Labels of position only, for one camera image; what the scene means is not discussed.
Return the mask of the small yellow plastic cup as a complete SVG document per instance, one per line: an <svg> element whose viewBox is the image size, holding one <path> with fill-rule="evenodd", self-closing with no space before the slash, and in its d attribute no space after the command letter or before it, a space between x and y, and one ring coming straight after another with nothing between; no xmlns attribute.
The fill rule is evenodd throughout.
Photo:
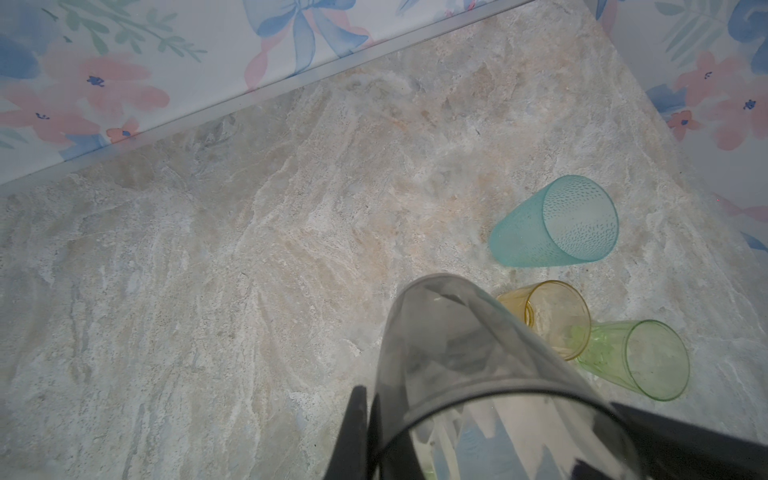
<svg viewBox="0 0 768 480"><path fill-rule="evenodd" d="M587 347L592 317L581 294L568 283L547 280L508 291L497 300L564 360L577 358Z"/></svg>

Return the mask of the small green plastic cup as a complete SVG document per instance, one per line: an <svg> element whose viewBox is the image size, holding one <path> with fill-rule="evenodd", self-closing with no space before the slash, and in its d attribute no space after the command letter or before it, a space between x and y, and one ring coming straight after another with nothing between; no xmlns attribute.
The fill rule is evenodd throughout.
<svg viewBox="0 0 768 480"><path fill-rule="evenodd" d="M660 402L680 397L691 371L680 336L653 319L594 325L576 363L604 380Z"/></svg>

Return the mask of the small grey plastic cup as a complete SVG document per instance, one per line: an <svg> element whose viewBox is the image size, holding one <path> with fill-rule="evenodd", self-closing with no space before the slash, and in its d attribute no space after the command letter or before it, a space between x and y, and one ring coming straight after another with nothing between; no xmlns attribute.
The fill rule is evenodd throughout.
<svg viewBox="0 0 768 480"><path fill-rule="evenodd" d="M374 479L642 479L617 413L480 287L422 277L397 296L370 419Z"/></svg>

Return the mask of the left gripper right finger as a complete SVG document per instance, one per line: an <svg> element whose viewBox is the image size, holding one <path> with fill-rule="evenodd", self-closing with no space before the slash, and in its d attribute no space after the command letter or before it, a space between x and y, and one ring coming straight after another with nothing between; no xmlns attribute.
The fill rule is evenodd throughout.
<svg viewBox="0 0 768 480"><path fill-rule="evenodd" d="M612 405L653 479L765 479L767 447L627 405Z"/></svg>

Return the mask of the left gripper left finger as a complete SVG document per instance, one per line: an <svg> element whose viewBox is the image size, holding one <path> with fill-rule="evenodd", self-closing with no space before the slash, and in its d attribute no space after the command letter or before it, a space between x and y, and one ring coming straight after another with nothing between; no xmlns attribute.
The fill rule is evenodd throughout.
<svg viewBox="0 0 768 480"><path fill-rule="evenodd" d="M368 405L365 386L355 386L350 394L334 445L325 480L365 480L374 476L374 454L379 437L379 402Z"/></svg>

